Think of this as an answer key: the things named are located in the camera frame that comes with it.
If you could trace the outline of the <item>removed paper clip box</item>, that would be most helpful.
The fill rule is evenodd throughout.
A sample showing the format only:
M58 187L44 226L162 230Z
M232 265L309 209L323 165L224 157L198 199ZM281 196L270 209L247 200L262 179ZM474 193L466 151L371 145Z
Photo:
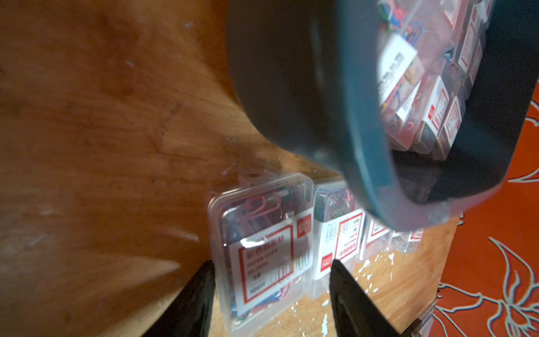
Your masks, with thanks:
M215 194L207 212L224 328L252 336L310 286L314 182L251 171L242 186Z
M366 212L345 181L320 183L314 191L312 283L307 295L329 291L331 266L340 261L351 270L359 261Z
M360 260L367 261L373 255L386 250L391 238L392 230L368 215L359 251Z

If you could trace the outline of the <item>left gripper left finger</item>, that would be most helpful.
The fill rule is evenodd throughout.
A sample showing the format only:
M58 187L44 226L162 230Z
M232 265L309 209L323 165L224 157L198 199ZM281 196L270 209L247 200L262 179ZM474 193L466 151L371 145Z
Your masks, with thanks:
M206 261L144 336L208 336L216 271Z

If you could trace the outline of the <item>blue plastic storage tray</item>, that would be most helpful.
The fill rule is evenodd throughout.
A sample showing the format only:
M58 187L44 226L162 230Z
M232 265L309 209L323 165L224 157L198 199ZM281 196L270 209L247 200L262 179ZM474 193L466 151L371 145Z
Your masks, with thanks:
M446 223L501 189L538 80L537 1L497 1L445 161L391 151L378 110L374 1L230 1L227 57L267 139L344 175L387 227Z

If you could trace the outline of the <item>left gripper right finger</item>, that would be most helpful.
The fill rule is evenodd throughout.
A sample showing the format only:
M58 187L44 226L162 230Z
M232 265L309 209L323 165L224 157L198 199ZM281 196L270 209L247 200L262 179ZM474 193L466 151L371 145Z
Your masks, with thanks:
M398 336L348 269L335 260L329 291L337 336Z

